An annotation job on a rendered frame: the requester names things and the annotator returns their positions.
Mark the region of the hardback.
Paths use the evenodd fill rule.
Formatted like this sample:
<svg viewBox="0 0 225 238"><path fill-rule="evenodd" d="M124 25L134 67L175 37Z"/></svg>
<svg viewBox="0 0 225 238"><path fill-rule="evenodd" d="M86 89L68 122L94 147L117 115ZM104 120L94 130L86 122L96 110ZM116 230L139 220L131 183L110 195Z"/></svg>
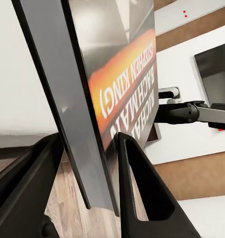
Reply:
<svg viewBox="0 0 225 238"><path fill-rule="evenodd" d="M11 1L86 208L120 217L118 133L144 150L160 105L154 0Z"/></svg>

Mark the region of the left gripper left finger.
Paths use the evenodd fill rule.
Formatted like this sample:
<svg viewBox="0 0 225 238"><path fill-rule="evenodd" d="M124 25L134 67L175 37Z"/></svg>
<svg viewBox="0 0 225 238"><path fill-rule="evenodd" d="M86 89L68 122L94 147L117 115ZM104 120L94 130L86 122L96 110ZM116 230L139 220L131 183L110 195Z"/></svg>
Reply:
<svg viewBox="0 0 225 238"><path fill-rule="evenodd" d="M36 238L64 151L48 135L0 171L0 238Z"/></svg>

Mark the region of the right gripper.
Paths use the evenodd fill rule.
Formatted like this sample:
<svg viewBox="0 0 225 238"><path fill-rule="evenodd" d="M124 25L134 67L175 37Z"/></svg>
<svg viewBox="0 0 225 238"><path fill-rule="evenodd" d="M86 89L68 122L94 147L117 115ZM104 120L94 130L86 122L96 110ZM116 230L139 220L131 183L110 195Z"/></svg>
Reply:
<svg viewBox="0 0 225 238"><path fill-rule="evenodd" d="M191 103L160 104L154 122L169 124L191 123Z"/></svg>

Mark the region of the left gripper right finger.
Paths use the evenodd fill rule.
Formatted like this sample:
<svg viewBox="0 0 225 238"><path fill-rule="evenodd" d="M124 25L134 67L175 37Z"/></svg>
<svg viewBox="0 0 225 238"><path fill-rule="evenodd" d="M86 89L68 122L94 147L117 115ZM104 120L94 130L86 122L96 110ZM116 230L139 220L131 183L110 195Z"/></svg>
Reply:
<svg viewBox="0 0 225 238"><path fill-rule="evenodd" d="M149 221L137 218L131 166ZM144 150L118 133L121 238L201 238Z"/></svg>

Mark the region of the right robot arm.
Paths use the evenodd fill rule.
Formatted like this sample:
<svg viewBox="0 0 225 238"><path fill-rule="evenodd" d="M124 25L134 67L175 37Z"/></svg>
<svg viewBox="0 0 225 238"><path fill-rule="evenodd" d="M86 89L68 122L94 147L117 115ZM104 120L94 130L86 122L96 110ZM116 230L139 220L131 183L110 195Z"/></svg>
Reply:
<svg viewBox="0 0 225 238"><path fill-rule="evenodd" d="M169 98L167 104L160 104L154 122L185 124L195 121L207 122L209 127L225 130L225 104L205 101L182 103L178 86L158 89L159 99Z"/></svg>

